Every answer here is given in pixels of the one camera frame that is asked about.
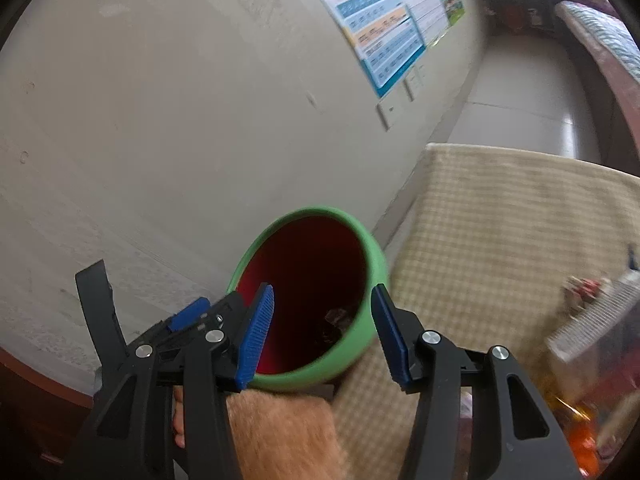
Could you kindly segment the orange plastic bag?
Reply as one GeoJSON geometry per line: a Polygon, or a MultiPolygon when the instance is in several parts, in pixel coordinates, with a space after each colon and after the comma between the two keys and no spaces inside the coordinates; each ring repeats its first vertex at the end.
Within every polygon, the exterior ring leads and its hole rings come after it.
{"type": "Polygon", "coordinates": [[[570,403],[555,394],[549,396],[548,401],[570,446],[582,478],[596,478],[600,472],[596,412],[588,404],[570,403]]]}

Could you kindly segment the pink plastic bag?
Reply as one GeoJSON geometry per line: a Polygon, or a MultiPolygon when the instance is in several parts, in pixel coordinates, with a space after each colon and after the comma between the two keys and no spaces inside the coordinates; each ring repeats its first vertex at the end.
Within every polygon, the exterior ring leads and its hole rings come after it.
{"type": "Polygon", "coordinates": [[[623,441],[639,417],[639,350],[609,368],[582,398],[600,417],[597,441],[623,441]]]}

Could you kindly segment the red grey paper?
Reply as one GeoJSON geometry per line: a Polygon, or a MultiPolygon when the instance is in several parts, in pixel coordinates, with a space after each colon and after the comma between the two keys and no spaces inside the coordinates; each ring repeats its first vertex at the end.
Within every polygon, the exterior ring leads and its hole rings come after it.
{"type": "Polygon", "coordinates": [[[570,276],[563,284],[565,307],[580,312],[605,295],[612,286],[609,278],[578,278],[570,276]]]}

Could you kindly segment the green red trash bin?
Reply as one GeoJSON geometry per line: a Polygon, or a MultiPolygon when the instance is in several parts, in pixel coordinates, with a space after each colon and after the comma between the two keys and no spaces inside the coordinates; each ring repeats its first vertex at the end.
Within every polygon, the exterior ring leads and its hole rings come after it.
{"type": "Polygon", "coordinates": [[[273,318],[252,387],[303,391],[341,376],[375,336],[371,292],[387,282],[380,244],[351,214],[308,206],[273,221],[244,252],[227,287],[244,301],[262,283],[274,291],[273,318]],[[327,344],[322,328],[332,309],[348,311],[352,325],[336,344],[327,344]]]}

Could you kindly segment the orange fuzzy cushion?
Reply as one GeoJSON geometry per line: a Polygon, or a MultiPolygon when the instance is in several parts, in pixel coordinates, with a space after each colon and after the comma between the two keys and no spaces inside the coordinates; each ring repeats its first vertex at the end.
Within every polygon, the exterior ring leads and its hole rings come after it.
{"type": "Polygon", "coordinates": [[[227,400],[245,479],[344,479],[332,408],[318,396],[245,390],[227,400]]]}

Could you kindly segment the beige checked table cloth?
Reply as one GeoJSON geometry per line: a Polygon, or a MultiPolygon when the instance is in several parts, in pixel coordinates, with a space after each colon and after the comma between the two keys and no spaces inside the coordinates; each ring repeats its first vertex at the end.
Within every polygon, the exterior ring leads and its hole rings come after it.
{"type": "MultiPolygon", "coordinates": [[[[565,320],[570,276],[619,278],[639,253],[639,181],[547,154],[433,144],[416,220],[390,286],[396,307],[456,346],[500,344],[542,397],[582,402],[619,359],[596,349],[545,367],[565,320]]],[[[419,398],[390,376],[380,340],[343,382],[333,409],[349,479],[403,479],[419,398]]]]}

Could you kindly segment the bed with checked quilt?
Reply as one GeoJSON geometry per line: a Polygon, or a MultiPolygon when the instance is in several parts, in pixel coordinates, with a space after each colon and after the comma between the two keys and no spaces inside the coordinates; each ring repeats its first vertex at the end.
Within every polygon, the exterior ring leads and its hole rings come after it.
{"type": "Polygon", "coordinates": [[[553,6],[556,30],[574,64],[606,166],[639,172],[639,48],[626,25],[570,0],[553,6]]]}

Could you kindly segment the white wall socket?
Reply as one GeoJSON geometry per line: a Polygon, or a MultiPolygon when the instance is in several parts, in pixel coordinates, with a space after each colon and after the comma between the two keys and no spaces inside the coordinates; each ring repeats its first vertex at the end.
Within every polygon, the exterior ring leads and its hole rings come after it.
{"type": "Polygon", "coordinates": [[[402,114],[404,114],[404,107],[401,103],[389,100],[381,100],[378,102],[378,104],[376,104],[376,110],[386,131],[390,130],[390,128],[398,122],[402,114]]]}

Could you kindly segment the blue pinyin wall poster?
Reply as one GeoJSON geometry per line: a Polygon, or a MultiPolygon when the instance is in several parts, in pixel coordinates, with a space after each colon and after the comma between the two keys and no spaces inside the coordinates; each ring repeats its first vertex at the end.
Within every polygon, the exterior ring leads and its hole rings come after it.
{"type": "Polygon", "coordinates": [[[322,0],[382,98],[425,51],[404,0],[322,0]]]}

